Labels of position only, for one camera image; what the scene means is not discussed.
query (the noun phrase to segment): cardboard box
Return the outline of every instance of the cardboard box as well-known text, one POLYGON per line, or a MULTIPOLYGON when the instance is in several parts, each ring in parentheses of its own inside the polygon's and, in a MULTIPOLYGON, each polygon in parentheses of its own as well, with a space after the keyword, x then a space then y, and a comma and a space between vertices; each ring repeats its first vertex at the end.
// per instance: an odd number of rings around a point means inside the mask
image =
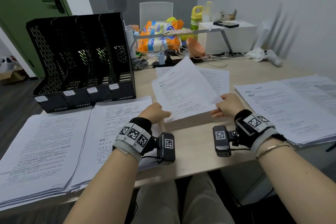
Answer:
POLYGON ((3 84, 23 81, 27 77, 26 72, 22 67, 15 67, 11 72, 5 72, 0 74, 0 82, 3 84))
MULTIPOLYGON (((199 30, 210 28, 222 28, 229 40, 232 51, 246 53, 251 50, 254 38, 257 34, 257 26, 241 20, 230 21, 239 23, 237 28, 225 28, 213 25, 213 22, 200 22, 199 30)), ((198 41, 205 49, 205 54, 215 55, 229 52, 223 36, 220 32, 198 34, 198 41)))

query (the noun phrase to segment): hand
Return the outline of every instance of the hand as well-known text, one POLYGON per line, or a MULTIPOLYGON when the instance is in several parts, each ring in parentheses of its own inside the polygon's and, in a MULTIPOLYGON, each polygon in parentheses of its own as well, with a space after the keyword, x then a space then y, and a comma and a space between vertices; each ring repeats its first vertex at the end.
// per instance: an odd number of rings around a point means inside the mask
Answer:
POLYGON ((143 110, 138 117, 146 118, 150 120, 152 124, 156 124, 164 118, 168 118, 170 115, 171 112, 162 110, 162 106, 159 103, 154 103, 143 110))
POLYGON ((223 101, 216 104, 218 109, 210 111, 213 118, 235 117, 238 112, 246 109, 236 94, 228 93, 220 96, 223 101))

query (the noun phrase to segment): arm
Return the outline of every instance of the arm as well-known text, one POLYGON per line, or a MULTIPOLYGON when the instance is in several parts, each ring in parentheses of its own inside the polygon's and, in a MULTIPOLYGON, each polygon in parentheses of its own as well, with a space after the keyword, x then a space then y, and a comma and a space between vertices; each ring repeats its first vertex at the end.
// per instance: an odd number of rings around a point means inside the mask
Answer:
MULTIPOLYGON (((245 109, 235 94, 222 95, 212 117, 234 117, 245 109)), ((257 150, 280 144, 269 138, 257 150)), ((334 223, 336 184, 289 147, 279 147, 259 158, 279 198, 296 223, 334 223)))
MULTIPOLYGON (((147 107, 138 117, 152 124, 170 116, 159 103, 147 107)), ((114 149, 104 165, 83 191, 64 224, 123 224, 131 201, 138 161, 131 154, 114 149)))

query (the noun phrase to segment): door handle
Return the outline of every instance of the door handle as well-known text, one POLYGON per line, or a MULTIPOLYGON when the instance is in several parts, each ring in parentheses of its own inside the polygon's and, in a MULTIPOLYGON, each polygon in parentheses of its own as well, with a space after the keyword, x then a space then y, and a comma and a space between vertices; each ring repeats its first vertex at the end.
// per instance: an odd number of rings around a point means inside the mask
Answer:
POLYGON ((62 2, 60 0, 41 0, 42 2, 54 2, 56 7, 57 7, 57 10, 61 13, 61 14, 64 14, 65 13, 65 10, 62 6, 62 2))

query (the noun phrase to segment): person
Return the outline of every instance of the person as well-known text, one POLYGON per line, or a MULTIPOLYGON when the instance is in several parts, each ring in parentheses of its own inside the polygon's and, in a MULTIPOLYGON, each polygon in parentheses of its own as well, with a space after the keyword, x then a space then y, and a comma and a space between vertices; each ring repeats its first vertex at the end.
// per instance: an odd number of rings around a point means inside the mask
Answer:
MULTIPOLYGON (((235 94, 221 97, 223 101, 211 111, 213 118, 235 117, 244 112, 245 107, 235 94)), ((163 111, 160 104, 154 103, 138 117, 155 124, 169 116, 170 113, 163 111)), ((336 184, 291 147, 280 147, 280 144, 283 144, 282 140, 269 137, 258 147, 256 154, 259 154, 258 161, 293 219, 298 224, 335 223, 336 184)), ((115 148, 64 223, 124 223, 137 168, 137 158, 115 148)), ((180 223, 174 181, 141 187, 137 204, 132 224, 180 223)), ((192 177, 186 192, 182 223, 234 223, 207 174, 192 177)))

